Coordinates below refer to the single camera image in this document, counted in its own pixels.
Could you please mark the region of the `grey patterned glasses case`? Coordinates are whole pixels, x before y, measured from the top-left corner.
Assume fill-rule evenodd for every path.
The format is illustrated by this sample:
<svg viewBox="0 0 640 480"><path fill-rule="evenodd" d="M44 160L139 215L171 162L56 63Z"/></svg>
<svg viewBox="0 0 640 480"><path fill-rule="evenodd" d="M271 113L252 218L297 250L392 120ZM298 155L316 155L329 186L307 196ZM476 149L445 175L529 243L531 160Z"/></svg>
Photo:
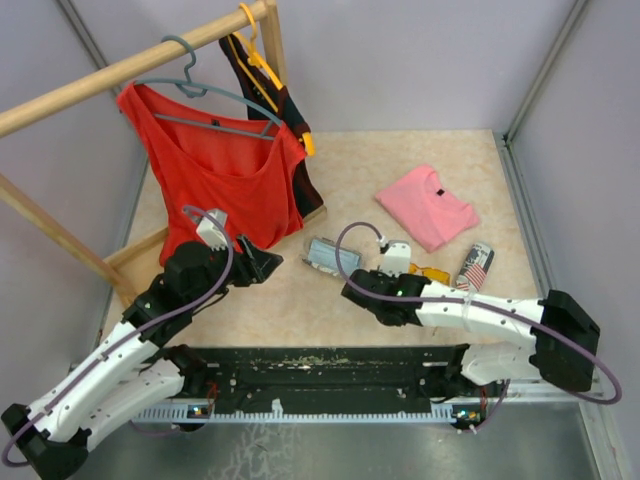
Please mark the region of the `grey patterned glasses case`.
<svg viewBox="0 0 640 480"><path fill-rule="evenodd" d="M333 277L340 277L341 272L347 276L362 266L362 254L349 249L336 247L326 238L313 237L308 245L302 261L307 266Z"/></svg>

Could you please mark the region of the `orange sunglasses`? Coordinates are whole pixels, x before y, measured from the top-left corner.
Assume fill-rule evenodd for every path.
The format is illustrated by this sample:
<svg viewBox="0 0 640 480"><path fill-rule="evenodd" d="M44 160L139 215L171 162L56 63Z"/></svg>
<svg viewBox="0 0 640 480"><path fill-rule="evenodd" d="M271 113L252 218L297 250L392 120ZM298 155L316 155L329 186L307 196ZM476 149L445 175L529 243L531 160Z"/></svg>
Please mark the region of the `orange sunglasses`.
<svg viewBox="0 0 640 480"><path fill-rule="evenodd" d="M447 286L449 286L451 282L451 275L448 272L434 267L421 267L413 262L409 265L409 273L426 277L431 281L436 281Z"/></svg>

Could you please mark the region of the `narrow blue cleaning cloth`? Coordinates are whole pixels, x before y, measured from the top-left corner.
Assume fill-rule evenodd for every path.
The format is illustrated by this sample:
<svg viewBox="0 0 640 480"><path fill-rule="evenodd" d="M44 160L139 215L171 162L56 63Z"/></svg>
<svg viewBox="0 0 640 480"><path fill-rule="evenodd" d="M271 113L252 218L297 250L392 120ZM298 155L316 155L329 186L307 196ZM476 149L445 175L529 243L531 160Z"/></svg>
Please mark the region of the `narrow blue cleaning cloth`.
<svg viewBox="0 0 640 480"><path fill-rule="evenodd" d="M337 268L336 257L339 257L344 270L358 268L361 255L357 252L338 249L333 243L315 238L311 241L308 259L316 264L328 268Z"/></svg>

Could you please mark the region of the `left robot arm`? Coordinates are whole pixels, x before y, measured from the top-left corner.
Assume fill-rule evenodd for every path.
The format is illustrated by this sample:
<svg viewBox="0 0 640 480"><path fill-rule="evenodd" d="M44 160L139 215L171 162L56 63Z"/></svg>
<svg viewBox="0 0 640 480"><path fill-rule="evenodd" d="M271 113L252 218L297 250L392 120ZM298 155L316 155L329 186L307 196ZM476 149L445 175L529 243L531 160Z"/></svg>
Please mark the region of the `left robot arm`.
<svg viewBox="0 0 640 480"><path fill-rule="evenodd" d="M30 404L14 403L2 413L10 436L2 463L30 467L42 479L68 479L141 411L178 394L201 394L208 384L206 362L194 349L169 341L211 297L261 284L283 262L244 235L237 242L179 245L106 339L64 380ZM13 448L24 458L20 463L9 458Z"/></svg>

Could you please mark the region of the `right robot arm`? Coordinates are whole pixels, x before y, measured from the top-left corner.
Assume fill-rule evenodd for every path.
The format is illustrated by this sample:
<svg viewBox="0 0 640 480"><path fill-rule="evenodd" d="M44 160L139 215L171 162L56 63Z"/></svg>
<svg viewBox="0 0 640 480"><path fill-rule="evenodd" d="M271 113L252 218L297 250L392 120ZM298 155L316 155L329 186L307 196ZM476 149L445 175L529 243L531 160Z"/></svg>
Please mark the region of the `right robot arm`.
<svg viewBox="0 0 640 480"><path fill-rule="evenodd" d="M551 290L543 299L509 299L414 274L357 269L341 295L385 326L455 328L495 338L493 345L464 347L447 370L448 387L458 395L507 379L542 379L573 393L591 389L600 328L564 291Z"/></svg>

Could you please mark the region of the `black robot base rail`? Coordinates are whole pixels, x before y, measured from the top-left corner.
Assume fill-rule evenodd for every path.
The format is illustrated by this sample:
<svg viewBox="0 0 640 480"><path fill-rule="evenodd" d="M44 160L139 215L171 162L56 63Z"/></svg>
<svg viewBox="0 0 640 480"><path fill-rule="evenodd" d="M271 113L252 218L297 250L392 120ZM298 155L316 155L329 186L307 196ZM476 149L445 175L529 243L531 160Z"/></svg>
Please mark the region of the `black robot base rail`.
<svg viewBox="0 0 640 480"><path fill-rule="evenodd" d="M503 350L497 376L470 380L464 354L485 364L489 345L391 348L165 348L135 365L98 400L80 428L98 441L120 426L212 423L441 423L475 430L512 395L570 395L526 372Z"/></svg>

